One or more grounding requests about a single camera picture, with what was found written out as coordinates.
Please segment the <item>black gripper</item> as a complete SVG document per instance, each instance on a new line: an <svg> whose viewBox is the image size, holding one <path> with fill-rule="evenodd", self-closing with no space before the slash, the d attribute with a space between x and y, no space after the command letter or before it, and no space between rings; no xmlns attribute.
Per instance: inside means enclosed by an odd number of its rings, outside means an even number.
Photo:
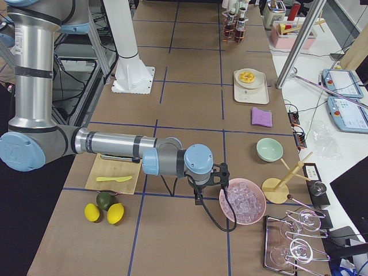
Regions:
<svg viewBox="0 0 368 276"><path fill-rule="evenodd" d="M210 178L196 181L193 176L191 175L188 176L188 183L193 188L195 205L204 204L203 189L208 186L209 181Z"/></svg>

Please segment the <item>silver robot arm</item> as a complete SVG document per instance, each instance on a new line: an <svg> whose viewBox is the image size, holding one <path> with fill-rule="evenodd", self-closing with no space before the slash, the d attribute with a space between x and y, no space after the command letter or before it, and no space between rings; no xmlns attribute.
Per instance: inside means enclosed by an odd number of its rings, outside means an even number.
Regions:
<svg viewBox="0 0 368 276"><path fill-rule="evenodd" d="M1 136L1 160L17 171L32 171L70 154L89 152L141 159L150 175L187 178L200 204L214 185L211 150L202 144L146 136L93 132L52 120L54 35L90 30L87 1L8 1L15 25L16 111Z"/></svg>

